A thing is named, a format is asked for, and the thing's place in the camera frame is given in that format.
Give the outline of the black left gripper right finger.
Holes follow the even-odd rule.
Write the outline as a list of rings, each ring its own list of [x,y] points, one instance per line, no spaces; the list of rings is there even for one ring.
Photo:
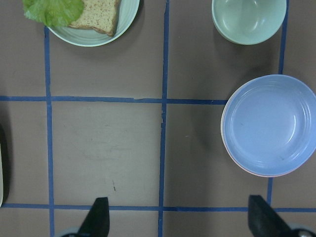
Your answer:
[[[248,227],[254,237],[314,237],[306,228],[290,227],[260,195],[248,198]]]

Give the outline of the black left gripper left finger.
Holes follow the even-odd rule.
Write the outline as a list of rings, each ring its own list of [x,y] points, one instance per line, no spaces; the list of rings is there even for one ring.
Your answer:
[[[109,202],[107,197],[98,197],[75,237],[107,237],[110,231]]]

